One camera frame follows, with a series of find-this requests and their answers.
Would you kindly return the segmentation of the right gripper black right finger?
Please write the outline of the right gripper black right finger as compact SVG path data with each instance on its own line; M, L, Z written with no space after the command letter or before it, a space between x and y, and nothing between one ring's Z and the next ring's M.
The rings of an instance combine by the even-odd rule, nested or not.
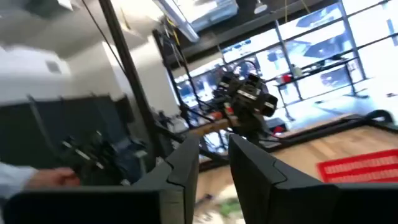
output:
M398 184L329 184L229 136L229 163L246 224L398 224Z

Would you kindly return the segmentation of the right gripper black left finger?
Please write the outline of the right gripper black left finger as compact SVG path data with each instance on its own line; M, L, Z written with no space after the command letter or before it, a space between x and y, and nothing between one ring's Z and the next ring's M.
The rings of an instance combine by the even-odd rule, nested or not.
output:
M133 185L25 190L5 205L4 224L192 224L199 150L188 135Z

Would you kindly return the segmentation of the green travel bottle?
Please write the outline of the green travel bottle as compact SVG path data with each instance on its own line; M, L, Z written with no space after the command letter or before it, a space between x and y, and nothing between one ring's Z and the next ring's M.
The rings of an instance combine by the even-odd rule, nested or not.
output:
M243 212L237 198L229 198L219 203L220 214L225 218L242 218Z

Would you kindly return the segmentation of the person's forearm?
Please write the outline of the person's forearm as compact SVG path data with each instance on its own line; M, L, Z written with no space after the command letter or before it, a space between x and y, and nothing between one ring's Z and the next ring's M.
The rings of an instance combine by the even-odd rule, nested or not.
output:
M0 198L9 199L20 192L37 172L33 167L0 162Z

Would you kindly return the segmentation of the wooden bench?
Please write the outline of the wooden bench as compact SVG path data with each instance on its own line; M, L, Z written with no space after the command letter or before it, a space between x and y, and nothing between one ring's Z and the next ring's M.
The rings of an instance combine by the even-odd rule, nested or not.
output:
M199 136L204 136L213 132L218 132L222 129L228 129L232 127L239 126L238 118L235 116L230 117L230 119L221 119L213 123L207 123L199 127L195 127L189 130L189 133L197 134Z

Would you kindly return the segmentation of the red plastic slotted basket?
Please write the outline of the red plastic slotted basket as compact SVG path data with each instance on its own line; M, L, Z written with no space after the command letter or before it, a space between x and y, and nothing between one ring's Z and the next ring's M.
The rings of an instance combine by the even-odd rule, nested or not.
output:
M398 182L398 149L377 151L317 164L323 182Z

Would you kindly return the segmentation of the person's hand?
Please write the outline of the person's hand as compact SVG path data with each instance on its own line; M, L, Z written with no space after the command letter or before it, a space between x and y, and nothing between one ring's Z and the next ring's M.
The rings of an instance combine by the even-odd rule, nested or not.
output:
M71 168L40 169L26 183L28 189L78 186L80 180Z

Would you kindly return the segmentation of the dark partition panel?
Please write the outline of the dark partition panel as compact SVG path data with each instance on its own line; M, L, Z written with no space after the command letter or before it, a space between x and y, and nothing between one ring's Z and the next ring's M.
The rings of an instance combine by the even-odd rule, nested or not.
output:
M15 166L59 165L62 141L88 142L100 132L113 144L128 138L109 96L26 101L0 106L0 161Z

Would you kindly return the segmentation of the black background table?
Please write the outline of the black background table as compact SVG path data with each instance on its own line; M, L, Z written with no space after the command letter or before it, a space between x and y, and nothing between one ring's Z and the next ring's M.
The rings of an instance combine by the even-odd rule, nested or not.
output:
M289 77L286 82L276 84L280 99L286 105L322 96L343 88L349 88L349 95L356 96L355 84L364 80L356 78L358 57L342 58L319 66L314 63L303 70L299 77Z

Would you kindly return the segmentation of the ceiling light fixture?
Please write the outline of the ceiling light fixture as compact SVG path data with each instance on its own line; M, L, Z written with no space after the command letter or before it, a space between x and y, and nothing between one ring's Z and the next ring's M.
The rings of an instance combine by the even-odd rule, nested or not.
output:
M236 0L152 0L190 42L198 42L199 31L238 13Z

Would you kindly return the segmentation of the black vertical rig post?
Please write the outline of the black vertical rig post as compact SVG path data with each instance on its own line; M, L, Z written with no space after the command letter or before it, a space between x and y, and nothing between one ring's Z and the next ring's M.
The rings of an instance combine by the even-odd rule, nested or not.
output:
M104 14L105 20L109 27L116 49L118 50L121 63L124 67L125 76L132 88L132 92L136 99L136 105L141 114L144 126L146 127L148 137L152 144L153 155L155 157L166 157L166 153L159 139L159 132L147 102L144 90L142 88L135 64L129 52L124 34L119 25L114 7L110 0L98 0Z

